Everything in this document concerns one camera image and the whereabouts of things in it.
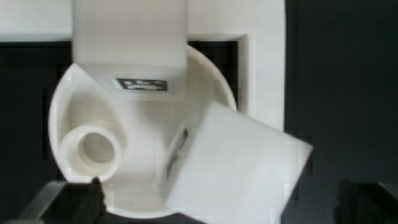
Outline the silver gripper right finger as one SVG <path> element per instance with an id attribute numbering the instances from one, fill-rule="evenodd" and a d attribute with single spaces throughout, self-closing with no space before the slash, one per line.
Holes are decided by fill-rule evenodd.
<path id="1" fill-rule="evenodd" d="M 336 224 L 398 224 L 398 183 L 342 181 Z"/>

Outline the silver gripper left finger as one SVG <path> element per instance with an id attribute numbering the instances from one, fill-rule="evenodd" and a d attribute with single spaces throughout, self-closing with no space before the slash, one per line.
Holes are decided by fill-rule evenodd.
<path id="1" fill-rule="evenodd" d="M 105 193 L 100 179 L 88 183 L 50 182 L 15 224 L 107 224 Z"/>

